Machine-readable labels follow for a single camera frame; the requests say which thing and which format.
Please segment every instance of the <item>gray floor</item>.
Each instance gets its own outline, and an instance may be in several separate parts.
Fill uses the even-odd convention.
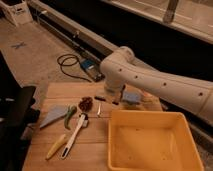
[[[15,49],[13,45],[24,42],[24,46]],[[4,18],[0,18],[0,49],[20,85],[35,85],[37,100],[35,108],[40,108],[50,82],[77,82],[61,73],[56,62],[58,56],[74,53],[70,47],[54,37],[35,22],[14,27]],[[70,74],[84,76],[79,66],[68,68]],[[213,156],[197,145],[205,170],[213,170]]]

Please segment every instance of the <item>yellow tray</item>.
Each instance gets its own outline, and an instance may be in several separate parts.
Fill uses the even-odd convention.
[[[109,122],[112,171],[203,171],[187,121],[178,112],[115,110]]]

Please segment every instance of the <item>cable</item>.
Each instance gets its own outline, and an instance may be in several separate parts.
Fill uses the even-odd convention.
[[[69,59],[75,59],[75,61],[71,64],[65,64],[65,62]],[[60,65],[60,70],[63,74],[69,76],[69,77],[72,77],[72,78],[75,78],[75,79],[81,79],[81,80],[85,80],[85,81],[88,81],[88,82],[92,82],[91,80],[87,79],[87,78],[84,78],[84,77],[79,77],[79,76],[75,76],[75,75],[71,75],[71,74],[68,74],[66,73],[64,70],[63,70],[63,67],[72,67],[73,65],[76,65],[76,64],[79,64],[80,65],[80,61],[79,61],[79,58],[78,56],[74,55],[74,54],[64,54],[64,55],[61,55],[57,58],[57,63]]]

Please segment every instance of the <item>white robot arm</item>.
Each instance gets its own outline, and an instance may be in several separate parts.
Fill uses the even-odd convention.
[[[124,84],[133,85],[175,104],[213,123],[213,82],[203,81],[134,66],[134,53],[120,47],[101,63],[105,88],[120,91]]]

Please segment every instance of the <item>white container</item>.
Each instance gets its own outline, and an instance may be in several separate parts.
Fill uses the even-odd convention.
[[[21,24],[33,21],[33,18],[25,1],[16,5],[9,6],[0,0],[0,7],[4,12],[5,17],[17,27]]]

